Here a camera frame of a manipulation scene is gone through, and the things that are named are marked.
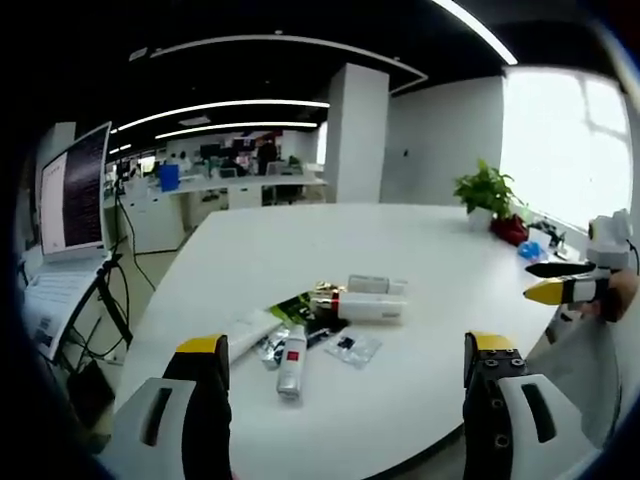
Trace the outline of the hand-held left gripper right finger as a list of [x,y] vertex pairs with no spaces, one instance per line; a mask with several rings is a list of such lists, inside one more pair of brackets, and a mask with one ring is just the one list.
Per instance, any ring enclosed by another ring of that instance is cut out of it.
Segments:
[[582,414],[505,337],[465,334],[466,479],[560,479],[593,456]]

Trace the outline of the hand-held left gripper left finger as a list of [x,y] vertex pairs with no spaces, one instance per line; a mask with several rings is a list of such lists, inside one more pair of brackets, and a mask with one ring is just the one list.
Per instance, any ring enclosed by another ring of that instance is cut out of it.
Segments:
[[231,479],[228,338],[178,346],[114,415],[98,456],[114,479]]

